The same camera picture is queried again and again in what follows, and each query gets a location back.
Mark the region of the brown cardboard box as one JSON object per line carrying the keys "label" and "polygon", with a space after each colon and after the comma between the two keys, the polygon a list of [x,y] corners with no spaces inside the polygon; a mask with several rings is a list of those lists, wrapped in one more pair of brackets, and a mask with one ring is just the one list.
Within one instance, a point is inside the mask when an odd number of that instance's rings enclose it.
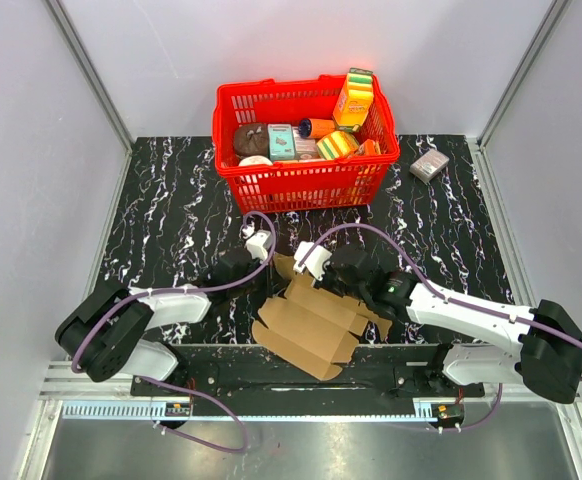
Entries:
{"label": "brown cardboard box", "polygon": [[252,324],[257,344],[320,380],[332,380],[352,360],[368,325],[386,340],[393,325],[352,297],[313,287],[308,273],[293,270],[294,260],[276,254],[276,272],[289,282],[284,293],[267,299]]}

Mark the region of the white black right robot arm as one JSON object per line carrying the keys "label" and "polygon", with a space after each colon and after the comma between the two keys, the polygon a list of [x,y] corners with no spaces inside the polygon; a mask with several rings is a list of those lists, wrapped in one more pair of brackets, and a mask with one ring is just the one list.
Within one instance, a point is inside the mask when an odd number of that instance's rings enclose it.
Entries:
{"label": "white black right robot arm", "polygon": [[559,404],[574,402],[582,379],[582,331],[558,303],[499,304],[413,273],[389,270],[366,252],[318,246],[305,262],[314,285],[352,297],[378,317],[458,332],[474,344],[440,348],[425,375],[439,396],[476,383],[522,384]]}

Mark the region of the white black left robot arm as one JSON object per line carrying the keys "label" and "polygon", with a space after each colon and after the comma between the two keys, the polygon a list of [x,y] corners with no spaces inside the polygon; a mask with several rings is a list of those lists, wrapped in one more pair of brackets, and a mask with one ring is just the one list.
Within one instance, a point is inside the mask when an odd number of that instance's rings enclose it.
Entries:
{"label": "white black left robot arm", "polygon": [[77,362],[73,369],[96,383],[125,373],[150,377],[164,394],[177,395],[186,387],[186,369],[172,348],[145,339],[145,332],[201,322],[213,309],[248,291],[271,259],[264,247],[232,249],[201,285],[150,290],[107,280],[60,324],[55,341]]}

